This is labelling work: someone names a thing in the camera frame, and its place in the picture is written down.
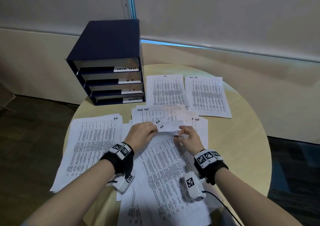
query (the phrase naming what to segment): file organizer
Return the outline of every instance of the file organizer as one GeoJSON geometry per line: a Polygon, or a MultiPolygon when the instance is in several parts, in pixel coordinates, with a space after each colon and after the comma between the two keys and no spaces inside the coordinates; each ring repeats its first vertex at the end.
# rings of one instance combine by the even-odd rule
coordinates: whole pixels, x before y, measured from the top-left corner
{"type": "Polygon", "coordinates": [[[146,101],[139,20],[90,21],[66,61],[94,105],[146,101]]]}

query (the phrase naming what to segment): floor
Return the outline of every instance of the floor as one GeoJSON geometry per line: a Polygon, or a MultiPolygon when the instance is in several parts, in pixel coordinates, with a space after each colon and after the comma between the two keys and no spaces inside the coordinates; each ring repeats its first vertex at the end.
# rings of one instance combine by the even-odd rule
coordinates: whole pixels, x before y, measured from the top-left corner
{"type": "MultiPolygon", "coordinates": [[[[48,200],[78,105],[17,96],[0,110],[0,225],[20,225],[48,200]]],[[[268,197],[303,225],[320,225],[320,146],[269,137],[268,197]]]]}

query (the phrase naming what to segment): black wristband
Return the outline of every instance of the black wristband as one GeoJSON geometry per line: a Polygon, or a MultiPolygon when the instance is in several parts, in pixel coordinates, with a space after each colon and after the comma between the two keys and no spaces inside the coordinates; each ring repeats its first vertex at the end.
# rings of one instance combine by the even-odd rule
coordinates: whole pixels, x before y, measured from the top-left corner
{"type": "Polygon", "coordinates": [[[115,174],[125,173],[124,177],[127,179],[134,166],[133,156],[134,151],[129,144],[117,143],[107,150],[100,160],[109,160],[115,169],[115,174]]]}
{"type": "Polygon", "coordinates": [[[215,184],[214,176],[221,168],[228,168],[223,158],[214,150],[202,150],[194,156],[194,166],[199,172],[200,178],[207,178],[207,183],[215,184]]]}

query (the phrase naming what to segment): person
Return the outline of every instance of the person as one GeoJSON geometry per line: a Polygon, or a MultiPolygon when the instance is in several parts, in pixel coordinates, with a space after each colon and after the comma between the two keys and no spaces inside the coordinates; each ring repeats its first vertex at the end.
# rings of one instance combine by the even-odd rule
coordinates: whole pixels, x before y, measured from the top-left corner
{"type": "MultiPolygon", "coordinates": [[[[175,137],[175,143],[184,146],[193,156],[204,149],[193,127],[179,128],[181,131],[178,135],[187,134],[189,137],[175,137]]],[[[152,122],[138,123],[131,127],[124,143],[129,144],[136,153],[156,134],[157,127],[152,122]]],[[[77,225],[114,174],[113,164],[101,159],[38,208],[23,226],[77,225]]],[[[245,226],[301,225],[288,212],[227,168],[218,169],[214,181],[245,226]]]]}

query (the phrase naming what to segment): table top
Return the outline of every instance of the table top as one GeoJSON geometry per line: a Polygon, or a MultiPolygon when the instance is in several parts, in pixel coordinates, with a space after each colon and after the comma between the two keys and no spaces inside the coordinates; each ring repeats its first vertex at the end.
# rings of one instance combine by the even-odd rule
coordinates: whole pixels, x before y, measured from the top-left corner
{"type": "MultiPolygon", "coordinates": [[[[144,79],[147,75],[182,74],[185,76],[211,76],[204,71],[171,64],[155,64],[144,67],[144,79]]],[[[271,152],[257,115],[246,100],[232,87],[223,82],[223,88],[231,110],[232,119],[205,117],[208,120],[209,148],[215,149],[222,155],[229,170],[245,181],[251,187],[267,196],[271,182],[271,152]]],[[[107,106],[94,106],[86,98],[77,109],[72,119],[95,117],[119,113],[123,123],[131,119],[131,109],[145,103],[127,103],[107,106]]],[[[66,148],[69,129],[66,133],[63,151],[66,148]]],[[[116,191],[106,187],[94,205],[83,218],[88,225],[116,225],[119,215],[120,202],[115,201],[116,191]]],[[[223,197],[226,206],[230,204],[223,197]]]]}

